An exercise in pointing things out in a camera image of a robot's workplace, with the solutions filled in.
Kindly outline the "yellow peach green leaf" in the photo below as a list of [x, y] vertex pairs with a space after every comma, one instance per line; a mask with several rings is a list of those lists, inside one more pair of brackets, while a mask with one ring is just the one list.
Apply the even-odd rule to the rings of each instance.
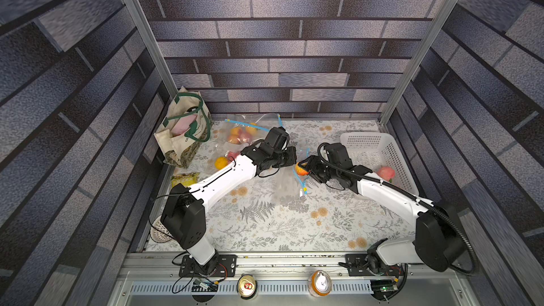
[[245, 126], [245, 131], [251, 135], [256, 135], [259, 132], [259, 130], [254, 126], [255, 126], [254, 123], [249, 123], [249, 125]]

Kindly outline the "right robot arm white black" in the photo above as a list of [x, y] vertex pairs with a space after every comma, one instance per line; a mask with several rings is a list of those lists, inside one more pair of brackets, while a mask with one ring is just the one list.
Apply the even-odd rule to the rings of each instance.
[[445, 201], [420, 198], [390, 183], [363, 165], [355, 165], [345, 146], [322, 143], [317, 154], [298, 166], [320, 184], [336, 180], [341, 187], [369, 198], [400, 216], [414, 229], [402, 239], [382, 239], [367, 251], [368, 270], [378, 273], [395, 264], [424, 264], [437, 272], [452, 269], [472, 276], [479, 261], [456, 209]]

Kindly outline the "clear zip-top bag blue zipper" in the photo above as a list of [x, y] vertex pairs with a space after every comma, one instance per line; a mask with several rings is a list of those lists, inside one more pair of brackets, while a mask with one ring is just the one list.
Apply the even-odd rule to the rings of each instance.
[[282, 125], [277, 113], [231, 115], [220, 127], [218, 144], [227, 152], [238, 152], [257, 140], [263, 140], [273, 127]]

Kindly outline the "white round strainer bowl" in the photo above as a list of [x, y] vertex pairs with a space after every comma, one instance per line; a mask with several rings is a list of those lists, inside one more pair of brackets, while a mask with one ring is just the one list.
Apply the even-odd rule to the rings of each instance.
[[168, 229], [165, 228], [165, 226], [162, 224], [161, 217], [157, 217], [151, 223], [150, 237], [153, 242], [156, 242], [158, 244], [170, 242], [171, 240], [173, 240], [173, 237]]

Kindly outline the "orange clear bottle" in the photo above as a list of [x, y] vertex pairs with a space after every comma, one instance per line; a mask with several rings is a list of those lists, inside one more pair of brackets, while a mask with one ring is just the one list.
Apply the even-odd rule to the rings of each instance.
[[308, 279], [308, 291], [316, 298], [328, 296], [332, 291], [329, 274], [323, 270], [315, 271]]

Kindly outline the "white plastic mesh basket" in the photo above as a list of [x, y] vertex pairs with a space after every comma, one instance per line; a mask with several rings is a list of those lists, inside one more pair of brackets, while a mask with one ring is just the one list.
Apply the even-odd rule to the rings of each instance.
[[349, 132], [341, 134], [340, 143], [346, 147], [354, 164], [364, 165], [373, 171], [390, 167], [395, 171], [391, 179], [394, 185], [419, 195], [409, 167], [393, 136], [377, 132]]

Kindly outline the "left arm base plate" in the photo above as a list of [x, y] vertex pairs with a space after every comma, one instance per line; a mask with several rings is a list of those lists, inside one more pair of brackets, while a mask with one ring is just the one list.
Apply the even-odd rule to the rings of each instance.
[[205, 265], [200, 265], [191, 256], [184, 256], [179, 267], [178, 276], [232, 278], [235, 276], [238, 256], [233, 254], [216, 254]]

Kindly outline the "yellow snack packet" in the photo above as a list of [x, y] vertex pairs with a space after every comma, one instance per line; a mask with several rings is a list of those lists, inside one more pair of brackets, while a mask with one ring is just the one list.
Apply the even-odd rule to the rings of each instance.
[[198, 172], [176, 174], [171, 177], [171, 187], [181, 184], [185, 187], [192, 186], [198, 182], [200, 174]]

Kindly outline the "large pink peach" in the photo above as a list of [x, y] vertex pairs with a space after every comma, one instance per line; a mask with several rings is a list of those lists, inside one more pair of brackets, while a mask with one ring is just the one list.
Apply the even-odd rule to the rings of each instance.
[[395, 170], [391, 167], [381, 167], [377, 171], [379, 177], [384, 181], [392, 182], [392, 179], [395, 177]]

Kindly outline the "wrinkled yellow red peach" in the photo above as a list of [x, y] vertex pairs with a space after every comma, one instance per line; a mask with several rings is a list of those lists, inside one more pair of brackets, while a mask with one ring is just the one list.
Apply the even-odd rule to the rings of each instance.
[[310, 172], [307, 169], [306, 163], [297, 163], [295, 166], [296, 174], [299, 176], [307, 176]]

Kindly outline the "yellow peach top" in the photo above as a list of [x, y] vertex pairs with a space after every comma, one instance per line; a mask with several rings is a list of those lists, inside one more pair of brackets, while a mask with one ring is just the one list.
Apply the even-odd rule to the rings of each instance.
[[229, 164], [229, 162], [230, 161], [226, 157], [218, 157], [215, 160], [214, 167], [217, 170], [221, 170], [221, 169], [225, 168]]

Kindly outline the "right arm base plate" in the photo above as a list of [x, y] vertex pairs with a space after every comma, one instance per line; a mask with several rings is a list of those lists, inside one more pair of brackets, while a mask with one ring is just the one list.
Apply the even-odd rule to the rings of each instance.
[[404, 274], [398, 265], [388, 266], [374, 254], [346, 254], [345, 262], [339, 263], [350, 276], [385, 276], [399, 278]]

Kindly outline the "pink peach with leaf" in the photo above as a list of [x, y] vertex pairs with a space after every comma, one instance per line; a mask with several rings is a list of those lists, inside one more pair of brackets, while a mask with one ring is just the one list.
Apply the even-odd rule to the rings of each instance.
[[238, 140], [240, 141], [241, 144], [242, 143], [251, 144], [252, 140], [253, 140], [253, 137], [248, 132], [242, 132], [242, 133], [239, 134]]

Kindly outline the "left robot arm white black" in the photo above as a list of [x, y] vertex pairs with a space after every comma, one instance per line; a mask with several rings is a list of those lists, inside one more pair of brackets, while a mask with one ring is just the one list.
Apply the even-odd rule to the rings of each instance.
[[198, 265], [215, 266], [218, 251], [205, 238], [206, 213], [239, 185], [269, 169], [296, 163], [296, 148], [290, 146], [284, 127], [272, 127], [258, 140], [212, 176], [190, 187], [181, 184], [171, 189], [161, 214], [161, 223], [181, 248]]

